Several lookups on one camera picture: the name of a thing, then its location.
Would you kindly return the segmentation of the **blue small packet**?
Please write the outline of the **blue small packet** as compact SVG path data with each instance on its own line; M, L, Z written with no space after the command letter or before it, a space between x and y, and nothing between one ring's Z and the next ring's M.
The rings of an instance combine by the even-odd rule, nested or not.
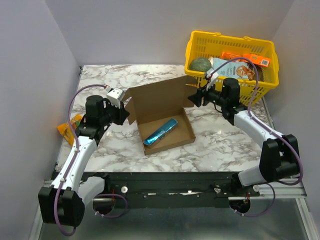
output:
M178 121L174 118L171 118L161 127L159 127L155 132L148 136L143 144L147 147L153 147L163 140L168 134L170 134L178 125Z

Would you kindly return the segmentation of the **brown cardboard box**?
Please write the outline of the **brown cardboard box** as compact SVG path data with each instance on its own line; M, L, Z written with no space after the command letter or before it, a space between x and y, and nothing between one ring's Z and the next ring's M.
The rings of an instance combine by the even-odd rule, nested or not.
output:
M187 116L186 108L194 107L188 99L197 92L198 81L192 76L180 76L146 85L130 87L123 100L129 100L125 110L129 112L129 124L136 122L143 142L170 119L177 125L161 140L151 146L142 144L145 155L191 144L196 136Z

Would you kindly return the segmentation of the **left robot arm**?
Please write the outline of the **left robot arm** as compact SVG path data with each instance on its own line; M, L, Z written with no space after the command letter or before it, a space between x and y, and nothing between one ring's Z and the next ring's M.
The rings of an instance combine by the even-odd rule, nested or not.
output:
M129 116L122 101L125 93L112 89L106 97L86 99L85 115L75 130L70 154L49 187L42 187L38 200L42 220L49 224L78 227L85 207L96 197L107 197L111 185L104 178L91 176L81 181L87 163L111 124L122 125Z

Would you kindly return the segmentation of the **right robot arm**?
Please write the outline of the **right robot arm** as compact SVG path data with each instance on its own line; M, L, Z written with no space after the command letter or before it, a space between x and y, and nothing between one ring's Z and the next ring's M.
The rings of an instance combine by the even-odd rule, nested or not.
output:
M240 171L230 183L230 191L241 196L248 186L272 183L301 174L298 140L292 134L284 135L257 119L240 102L240 85L235 78L226 78L221 91L212 83L199 87L188 99L197 107L209 103L220 106L222 116L233 126L244 131L260 147L259 164Z

